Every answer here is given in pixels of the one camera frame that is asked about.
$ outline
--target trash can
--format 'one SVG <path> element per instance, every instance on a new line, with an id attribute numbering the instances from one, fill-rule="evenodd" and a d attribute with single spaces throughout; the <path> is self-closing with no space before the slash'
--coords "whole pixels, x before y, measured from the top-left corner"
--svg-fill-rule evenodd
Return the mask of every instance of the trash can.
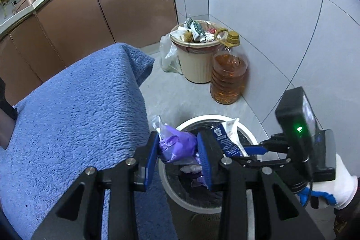
<path id="1" fill-rule="evenodd" d="M 197 21 L 203 29 L 207 31 L 211 27 L 220 29 L 221 26 L 209 21 Z M 180 25 L 176 25 L 171 32 L 178 29 Z M 172 43 L 178 49 L 179 61 L 184 77 L 190 82 L 204 84 L 210 82 L 212 70 L 212 56 L 220 45 L 219 40 L 207 43 L 189 43 L 182 42 L 170 35 Z"/>
<path id="2" fill-rule="evenodd" d="M 183 130 L 197 135 L 202 128 L 211 128 L 232 118 L 221 115 L 203 115 L 192 118 L 177 130 Z M 257 145 L 253 134 L 241 123 L 238 123 L 238 135 L 242 145 Z M 183 165 L 164 164 L 159 160 L 161 183 L 172 200 L 181 207 L 201 214 L 216 214 L 221 212 L 222 192 L 211 192 L 205 186 L 191 187 L 191 178 L 180 171 Z"/>

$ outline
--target metal screw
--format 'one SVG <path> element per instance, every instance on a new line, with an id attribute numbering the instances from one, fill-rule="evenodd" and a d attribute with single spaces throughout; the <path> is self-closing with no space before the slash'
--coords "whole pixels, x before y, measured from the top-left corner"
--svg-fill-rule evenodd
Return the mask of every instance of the metal screw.
<path id="1" fill-rule="evenodd" d="M 128 166 L 132 166 L 136 163 L 136 159 L 135 158 L 127 158 L 125 160 L 125 163 L 128 165 Z"/>
<path id="2" fill-rule="evenodd" d="M 221 158 L 221 162 L 224 164 L 224 165 L 230 165 L 233 160 L 230 159 L 230 158 Z"/>
<path id="3" fill-rule="evenodd" d="M 272 173 L 272 169 L 270 167 L 263 167 L 261 171 L 266 175 L 270 175 Z"/>
<path id="4" fill-rule="evenodd" d="M 86 175 L 92 175 L 92 174 L 94 174 L 95 173 L 95 168 L 94 167 L 92 167 L 92 166 L 90 166 L 90 167 L 87 167 L 86 169 L 85 169 L 85 174 Z"/>

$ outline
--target gloved hand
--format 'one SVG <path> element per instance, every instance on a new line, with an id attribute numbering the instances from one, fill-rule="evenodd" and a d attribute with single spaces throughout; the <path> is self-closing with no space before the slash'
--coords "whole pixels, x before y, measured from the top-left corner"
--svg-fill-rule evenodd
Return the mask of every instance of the gloved hand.
<path id="1" fill-rule="evenodd" d="M 300 203 L 305 204 L 310 191 L 308 184 L 300 193 Z M 329 205 L 336 209 L 346 207 L 353 199 L 358 188 L 358 179 L 351 176 L 346 169 L 341 157 L 336 154 L 336 176 L 335 180 L 313 183 L 312 196 L 324 198 Z"/>

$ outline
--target plastic bottle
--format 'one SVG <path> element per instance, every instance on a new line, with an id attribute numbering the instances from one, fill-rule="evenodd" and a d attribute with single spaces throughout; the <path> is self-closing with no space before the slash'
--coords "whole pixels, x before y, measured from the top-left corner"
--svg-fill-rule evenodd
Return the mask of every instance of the plastic bottle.
<path id="1" fill-rule="evenodd" d="M 240 47 L 239 33 L 229 31 L 212 58 L 210 93 L 220 104 L 232 104 L 245 88 L 244 76 L 249 61 Z"/>

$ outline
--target blue towel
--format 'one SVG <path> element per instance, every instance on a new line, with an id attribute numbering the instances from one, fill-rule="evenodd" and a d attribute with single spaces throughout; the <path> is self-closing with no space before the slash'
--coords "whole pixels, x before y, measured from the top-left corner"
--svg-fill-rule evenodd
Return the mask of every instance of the blue towel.
<path id="1" fill-rule="evenodd" d="M 3 211 L 23 240 L 87 167 L 98 170 L 131 157 L 149 136 L 140 84 L 154 59 L 114 44 L 78 61 L 16 106 L 19 116 L 8 146 L 0 150 Z M 140 239 L 178 239 L 158 169 L 146 193 L 135 193 Z M 107 239 L 109 193 L 102 239 Z"/>

